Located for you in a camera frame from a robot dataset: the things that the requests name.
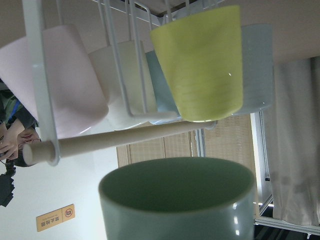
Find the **grey cup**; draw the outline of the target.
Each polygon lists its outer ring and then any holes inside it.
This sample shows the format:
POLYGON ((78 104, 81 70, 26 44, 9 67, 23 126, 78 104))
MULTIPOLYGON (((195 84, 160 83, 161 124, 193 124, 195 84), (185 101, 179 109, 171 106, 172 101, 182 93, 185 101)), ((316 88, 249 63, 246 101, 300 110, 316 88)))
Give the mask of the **grey cup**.
POLYGON ((243 104, 233 116, 260 112, 274 101, 273 29, 251 24, 242 30, 243 104))

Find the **pink cup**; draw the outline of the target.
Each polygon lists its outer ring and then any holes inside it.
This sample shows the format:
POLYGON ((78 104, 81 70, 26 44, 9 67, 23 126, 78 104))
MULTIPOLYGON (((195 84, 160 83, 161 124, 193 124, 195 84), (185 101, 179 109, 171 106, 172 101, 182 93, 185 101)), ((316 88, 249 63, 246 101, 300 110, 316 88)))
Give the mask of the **pink cup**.
MULTIPOLYGON (((60 139, 75 137, 107 115, 107 100, 75 25, 45 29, 43 41, 57 136, 60 139)), ((37 118, 26 37, 0 49, 0 78, 37 118)))

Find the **cream white cup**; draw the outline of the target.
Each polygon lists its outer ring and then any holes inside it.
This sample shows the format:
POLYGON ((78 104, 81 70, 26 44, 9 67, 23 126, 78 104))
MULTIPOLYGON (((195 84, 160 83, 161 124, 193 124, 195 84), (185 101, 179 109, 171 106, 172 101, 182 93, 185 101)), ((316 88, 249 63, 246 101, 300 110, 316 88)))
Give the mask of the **cream white cup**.
POLYGON ((135 42, 132 40, 119 43, 118 51, 130 111, 134 115, 143 115, 143 117, 128 116, 118 80, 113 49, 111 46, 100 48, 89 53, 88 56, 103 94, 108 100, 108 114, 97 126, 108 132, 128 129, 155 119, 153 115, 144 113, 142 79, 135 42))

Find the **yellow cup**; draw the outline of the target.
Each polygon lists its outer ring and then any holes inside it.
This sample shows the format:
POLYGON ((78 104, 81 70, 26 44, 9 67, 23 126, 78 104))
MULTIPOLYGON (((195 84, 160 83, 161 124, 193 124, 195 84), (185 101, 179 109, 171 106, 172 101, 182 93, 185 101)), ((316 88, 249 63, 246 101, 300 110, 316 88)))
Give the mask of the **yellow cup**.
POLYGON ((216 121, 243 106, 241 10, 214 8, 150 32, 160 67, 181 117, 216 121))

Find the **light blue cup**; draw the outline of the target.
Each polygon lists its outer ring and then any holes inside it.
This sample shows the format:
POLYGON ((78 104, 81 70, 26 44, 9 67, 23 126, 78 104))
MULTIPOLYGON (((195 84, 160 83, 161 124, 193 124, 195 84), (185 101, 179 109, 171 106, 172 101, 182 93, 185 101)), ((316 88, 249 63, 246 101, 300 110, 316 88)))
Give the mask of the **light blue cup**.
POLYGON ((177 117, 172 120, 153 120, 150 123, 153 125, 162 125, 181 120, 182 117, 177 109, 155 51, 149 51, 145 56, 149 67, 157 110, 159 112, 175 112, 177 114, 177 117))

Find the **green cup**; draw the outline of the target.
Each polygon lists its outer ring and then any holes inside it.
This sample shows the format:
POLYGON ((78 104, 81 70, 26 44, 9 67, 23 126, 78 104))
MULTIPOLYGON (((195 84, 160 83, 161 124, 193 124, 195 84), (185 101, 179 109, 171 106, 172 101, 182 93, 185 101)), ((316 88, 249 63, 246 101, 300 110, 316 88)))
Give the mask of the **green cup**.
POLYGON ((99 183, 109 240, 252 240, 255 177, 225 159, 142 161, 99 183))

